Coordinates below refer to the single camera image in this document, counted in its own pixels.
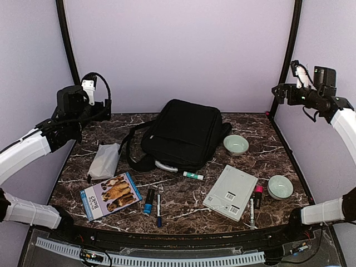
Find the dog picture book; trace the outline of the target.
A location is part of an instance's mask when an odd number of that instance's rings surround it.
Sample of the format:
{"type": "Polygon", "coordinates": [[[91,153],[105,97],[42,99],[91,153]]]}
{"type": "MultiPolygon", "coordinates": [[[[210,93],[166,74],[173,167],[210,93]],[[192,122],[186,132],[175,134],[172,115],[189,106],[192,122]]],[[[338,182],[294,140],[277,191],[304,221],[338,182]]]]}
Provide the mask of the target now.
{"type": "Polygon", "coordinates": [[[120,174],[80,191],[88,221],[94,221],[142,201],[131,175],[120,174]]]}

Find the black student backpack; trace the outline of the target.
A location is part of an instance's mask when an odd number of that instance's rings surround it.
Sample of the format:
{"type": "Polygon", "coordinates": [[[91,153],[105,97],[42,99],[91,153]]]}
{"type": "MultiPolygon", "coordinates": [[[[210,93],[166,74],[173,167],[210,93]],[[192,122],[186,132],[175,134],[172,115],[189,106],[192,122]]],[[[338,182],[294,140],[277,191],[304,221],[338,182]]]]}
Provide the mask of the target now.
{"type": "Polygon", "coordinates": [[[219,109],[173,99],[156,119],[131,128],[121,146],[135,171],[149,172],[158,167],[169,172],[195,172],[212,159],[231,129],[219,109]],[[146,129],[141,139],[145,155],[135,162],[130,156],[130,142],[142,128],[146,129]]]}

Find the grey notebook with barcodes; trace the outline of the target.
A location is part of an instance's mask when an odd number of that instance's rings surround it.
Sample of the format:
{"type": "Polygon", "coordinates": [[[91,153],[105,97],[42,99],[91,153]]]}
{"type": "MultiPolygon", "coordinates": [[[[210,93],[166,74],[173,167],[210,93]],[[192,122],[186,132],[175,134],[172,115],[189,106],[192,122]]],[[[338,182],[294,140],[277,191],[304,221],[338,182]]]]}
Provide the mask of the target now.
{"type": "Polygon", "coordinates": [[[226,165],[202,204],[234,221],[240,221],[258,179],[226,165]]]}

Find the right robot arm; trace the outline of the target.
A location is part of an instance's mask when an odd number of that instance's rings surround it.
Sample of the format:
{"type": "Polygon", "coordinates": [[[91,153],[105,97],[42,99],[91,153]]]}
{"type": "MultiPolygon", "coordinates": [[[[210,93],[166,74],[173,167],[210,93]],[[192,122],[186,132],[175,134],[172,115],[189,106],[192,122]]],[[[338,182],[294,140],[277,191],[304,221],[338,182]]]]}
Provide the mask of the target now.
{"type": "MultiPolygon", "coordinates": [[[[271,89],[279,104],[287,100],[290,106],[314,109],[310,119],[322,117],[339,134],[351,157],[355,160],[355,109],[350,102],[336,95],[336,70],[315,66],[313,77],[298,60],[290,63],[296,84],[280,83],[271,89]]],[[[305,233],[306,225],[334,222],[355,224],[355,189],[342,197],[304,208],[294,209],[289,225],[284,228],[284,237],[296,241],[305,233]]]]}

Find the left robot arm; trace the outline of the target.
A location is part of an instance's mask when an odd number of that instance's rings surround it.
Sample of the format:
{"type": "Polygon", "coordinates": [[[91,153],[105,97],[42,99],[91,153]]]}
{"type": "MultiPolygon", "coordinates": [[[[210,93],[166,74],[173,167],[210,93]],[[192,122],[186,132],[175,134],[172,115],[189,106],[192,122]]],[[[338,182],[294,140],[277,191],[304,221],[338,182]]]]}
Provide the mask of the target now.
{"type": "MultiPolygon", "coordinates": [[[[68,141],[81,142],[82,131],[91,121],[109,120],[111,96],[97,102],[94,91],[88,86],[68,86],[59,90],[52,116],[1,150],[1,183],[30,163],[57,151],[68,141]]],[[[64,208],[23,200],[4,190],[1,191],[1,221],[56,229],[67,243],[78,238],[78,229],[72,226],[73,218],[64,208]]]]}

